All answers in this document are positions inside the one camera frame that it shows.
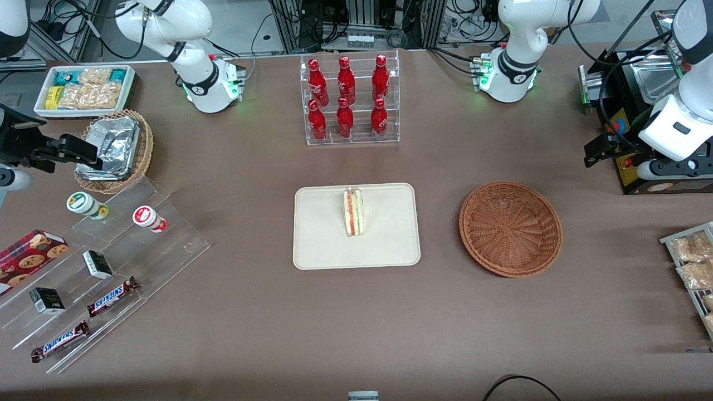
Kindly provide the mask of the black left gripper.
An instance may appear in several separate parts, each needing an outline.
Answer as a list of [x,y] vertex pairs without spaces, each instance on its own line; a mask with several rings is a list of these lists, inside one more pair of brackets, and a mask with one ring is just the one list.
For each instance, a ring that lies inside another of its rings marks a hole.
[[[616,157],[621,152],[621,138],[610,130],[602,130],[597,140],[591,140],[584,146],[584,163],[586,168],[591,168],[596,163]],[[650,160],[646,173],[655,177],[685,177],[702,178],[706,175],[706,158],[690,157],[680,162],[669,158]]]

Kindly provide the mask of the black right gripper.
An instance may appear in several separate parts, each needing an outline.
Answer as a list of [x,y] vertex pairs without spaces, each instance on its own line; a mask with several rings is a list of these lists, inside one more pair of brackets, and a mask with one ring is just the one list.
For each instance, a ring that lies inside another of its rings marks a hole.
[[47,139],[39,130],[46,122],[5,105],[1,109],[2,165],[46,168],[47,172],[54,171],[54,163],[76,163],[96,170],[104,169],[104,161],[97,157],[97,147],[71,134],[62,134],[52,141],[56,153],[37,150],[47,144]]

